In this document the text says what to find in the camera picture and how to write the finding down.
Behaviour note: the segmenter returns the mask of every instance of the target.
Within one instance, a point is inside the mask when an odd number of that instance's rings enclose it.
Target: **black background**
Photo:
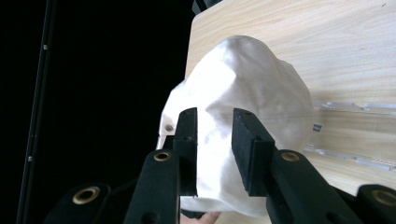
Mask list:
[[[115,188],[155,149],[183,78],[192,1],[58,1],[28,223],[71,188]],[[46,1],[2,1],[1,223],[15,223]]]

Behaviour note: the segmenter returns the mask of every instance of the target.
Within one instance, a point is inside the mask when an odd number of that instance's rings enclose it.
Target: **wooden surface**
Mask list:
[[[277,58],[291,63],[314,101],[396,105],[394,0],[224,0],[197,15],[192,23],[186,78],[205,54],[232,35],[255,37]],[[340,113],[338,119],[318,111],[317,116],[331,124],[323,126],[324,131],[329,127],[328,132],[339,133],[326,135],[326,147],[396,160],[394,115],[378,115],[380,121],[374,119],[372,126],[364,115],[348,119],[350,113]],[[343,139],[342,134],[351,138]],[[367,136],[375,139],[374,144],[360,141]],[[347,147],[354,144],[359,147]],[[396,189],[395,170],[382,171],[312,153],[306,156],[329,183],[349,193],[355,194],[365,183]],[[217,223],[268,222],[268,217],[226,213]]]

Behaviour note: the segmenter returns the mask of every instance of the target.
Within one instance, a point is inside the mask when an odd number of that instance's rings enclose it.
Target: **finger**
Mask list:
[[[199,224],[214,224],[220,216],[220,212],[205,213],[200,219],[198,219]]]
[[[197,223],[194,222],[196,219],[189,219],[186,216],[184,216],[183,214],[180,213],[180,224],[193,224],[193,223]]]

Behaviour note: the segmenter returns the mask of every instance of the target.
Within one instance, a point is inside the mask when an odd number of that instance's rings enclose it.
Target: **screw hole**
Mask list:
[[[168,161],[171,159],[171,154],[167,152],[160,152],[154,155],[156,161]]]
[[[282,153],[281,157],[283,158],[283,160],[285,161],[299,161],[300,157],[297,156],[297,154],[292,153],[292,152],[285,152]]]
[[[373,197],[384,205],[395,207],[396,206],[396,195],[391,192],[384,191],[382,189],[373,190]]]
[[[73,197],[73,203],[84,204],[90,203],[99,196],[100,189],[97,187],[88,187],[77,192]]]

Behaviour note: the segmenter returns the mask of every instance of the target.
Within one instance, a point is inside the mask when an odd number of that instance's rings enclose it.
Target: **white object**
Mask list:
[[[175,134],[179,113],[191,107],[198,109],[198,197],[181,197],[181,208],[264,216],[265,198],[248,197],[233,156],[233,109],[254,113],[278,149],[301,151],[313,128],[312,100],[304,82],[260,40],[232,36],[209,51],[172,90],[157,148],[163,147],[166,135]]]

